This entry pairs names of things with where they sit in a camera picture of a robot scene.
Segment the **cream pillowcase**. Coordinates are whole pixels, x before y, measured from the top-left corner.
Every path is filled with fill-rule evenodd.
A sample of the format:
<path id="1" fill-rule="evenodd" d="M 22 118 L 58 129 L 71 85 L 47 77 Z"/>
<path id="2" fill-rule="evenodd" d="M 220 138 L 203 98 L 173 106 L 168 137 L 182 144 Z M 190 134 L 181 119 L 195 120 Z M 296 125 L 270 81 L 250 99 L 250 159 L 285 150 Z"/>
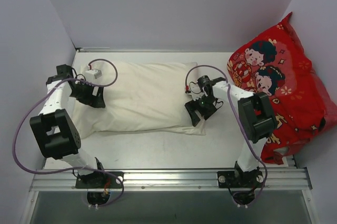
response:
<path id="1" fill-rule="evenodd" d="M 101 70 L 98 84 L 106 107 L 92 108 L 75 101 L 71 118 L 80 136 L 94 132 L 166 131 L 205 135 L 204 121 L 193 126 L 185 108 L 191 97 L 185 93 L 185 80 L 199 76 L 197 63 L 95 62 Z"/>

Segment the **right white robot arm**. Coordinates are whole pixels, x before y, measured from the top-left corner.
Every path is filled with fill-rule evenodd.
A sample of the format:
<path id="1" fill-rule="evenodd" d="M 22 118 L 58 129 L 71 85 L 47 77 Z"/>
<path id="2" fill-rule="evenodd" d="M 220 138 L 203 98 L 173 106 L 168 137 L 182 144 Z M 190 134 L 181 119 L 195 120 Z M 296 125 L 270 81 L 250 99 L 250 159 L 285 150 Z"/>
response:
<path id="1" fill-rule="evenodd" d="M 248 183 L 262 183 L 259 169 L 261 154 L 267 139 L 276 129 L 276 118 L 269 97 L 264 92 L 253 93 L 230 84 L 223 77 L 210 80 L 200 77 L 194 87 L 185 87 L 192 97 L 185 104 L 192 125 L 209 119 L 217 110 L 216 104 L 227 102 L 244 137 L 243 148 L 234 166 L 234 182 L 245 187 Z"/>

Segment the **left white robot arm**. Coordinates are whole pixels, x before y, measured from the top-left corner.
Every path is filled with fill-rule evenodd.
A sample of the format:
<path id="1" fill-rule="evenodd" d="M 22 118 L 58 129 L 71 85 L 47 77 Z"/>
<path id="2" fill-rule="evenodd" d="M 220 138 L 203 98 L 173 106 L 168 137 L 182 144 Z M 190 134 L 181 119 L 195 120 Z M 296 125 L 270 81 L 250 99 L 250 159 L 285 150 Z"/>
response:
<path id="1" fill-rule="evenodd" d="M 105 185 L 108 176 L 101 162 L 81 149 L 81 137 L 66 108 L 69 98 L 92 108 L 105 108 L 103 87 L 95 87 L 72 79 L 73 69 L 63 64 L 56 67 L 57 74 L 46 82 L 49 97 L 39 115 L 30 118 L 29 124 L 39 149 L 45 158 L 53 158 L 78 167 L 77 178 L 95 188 Z"/>

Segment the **red cartoon print bag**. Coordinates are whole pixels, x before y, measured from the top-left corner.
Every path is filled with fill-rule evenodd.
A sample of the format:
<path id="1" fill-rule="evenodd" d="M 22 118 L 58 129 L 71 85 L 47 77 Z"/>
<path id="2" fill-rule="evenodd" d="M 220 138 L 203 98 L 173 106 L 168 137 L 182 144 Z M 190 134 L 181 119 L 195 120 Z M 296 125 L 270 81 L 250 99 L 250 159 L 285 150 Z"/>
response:
<path id="1" fill-rule="evenodd" d="M 336 104 L 306 57 L 291 16 L 244 44 L 227 62 L 237 87 L 270 99 L 277 126 L 261 154 L 270 164 L 282 164 L 284 157 L 336 126 Z"/>

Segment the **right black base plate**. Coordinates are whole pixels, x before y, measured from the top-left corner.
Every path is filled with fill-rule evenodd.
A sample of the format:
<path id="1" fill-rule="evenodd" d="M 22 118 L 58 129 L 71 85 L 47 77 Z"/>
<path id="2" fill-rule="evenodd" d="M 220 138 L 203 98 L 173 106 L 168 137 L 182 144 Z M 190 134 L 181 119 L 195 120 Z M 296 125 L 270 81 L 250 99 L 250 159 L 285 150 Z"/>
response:
<path id="1" fill-rule="evenodd" d="M 240 177 L 235 171 L 218 171 L 217 182 L 219 188 L 254 189 L 262 186 L 264 177 L 261 171 L 249 172 L 247 176 Z"/>

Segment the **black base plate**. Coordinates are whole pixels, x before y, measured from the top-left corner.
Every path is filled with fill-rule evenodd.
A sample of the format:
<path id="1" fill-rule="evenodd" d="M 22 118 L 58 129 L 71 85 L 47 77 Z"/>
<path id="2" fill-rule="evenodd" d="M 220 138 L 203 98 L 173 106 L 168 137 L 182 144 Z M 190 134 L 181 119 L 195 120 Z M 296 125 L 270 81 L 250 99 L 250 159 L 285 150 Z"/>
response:
<path id="1" fill-rule="evenodd" d="M 100 172 L 80 176 L 75 184 L 76 189 L 121 189 L 122 185 L 118 179 Z"/>
<path id="2" fill-rule="evenodd" d="M 235 171 L 218 171 L 217 182 L 219 188 L 254 189 L 262 186 L 264 177 L 261 171 L 249 172 L 247 176 L 240 177 Z"/>

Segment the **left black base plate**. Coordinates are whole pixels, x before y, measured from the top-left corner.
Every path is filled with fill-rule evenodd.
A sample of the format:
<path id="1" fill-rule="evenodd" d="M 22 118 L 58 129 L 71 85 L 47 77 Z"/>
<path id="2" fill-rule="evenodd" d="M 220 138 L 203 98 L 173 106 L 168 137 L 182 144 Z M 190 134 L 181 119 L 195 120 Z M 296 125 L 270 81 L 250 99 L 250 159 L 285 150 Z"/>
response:
<path id="1" fill-rule="evenodd" d="M 122 185 L 118 179 L 100 172 L 80 176 L 75 184 L 76 189 L 121 189 Z"/>

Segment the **aluminium mounting rail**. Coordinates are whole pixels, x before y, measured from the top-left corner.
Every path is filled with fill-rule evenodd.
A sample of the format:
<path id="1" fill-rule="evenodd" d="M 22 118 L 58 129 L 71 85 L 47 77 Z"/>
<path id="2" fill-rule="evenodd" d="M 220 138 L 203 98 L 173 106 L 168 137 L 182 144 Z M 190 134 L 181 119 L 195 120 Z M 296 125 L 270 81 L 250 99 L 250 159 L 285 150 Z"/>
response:
<path id="1" fill-rule="evenodd" d="M 264 190 L 307 190 L 311 182 L 306 169 L 268 168 L 250 183 L 240 185 L 229 169 L 192 170 L 123 170 L 114 171 L 118 179 L 111 178 L 102 184 L 84 183 L 72 172 L 35 175 L 31 191 L 215 191 L 230 188 L 232 191 L 264 188 Z"/>

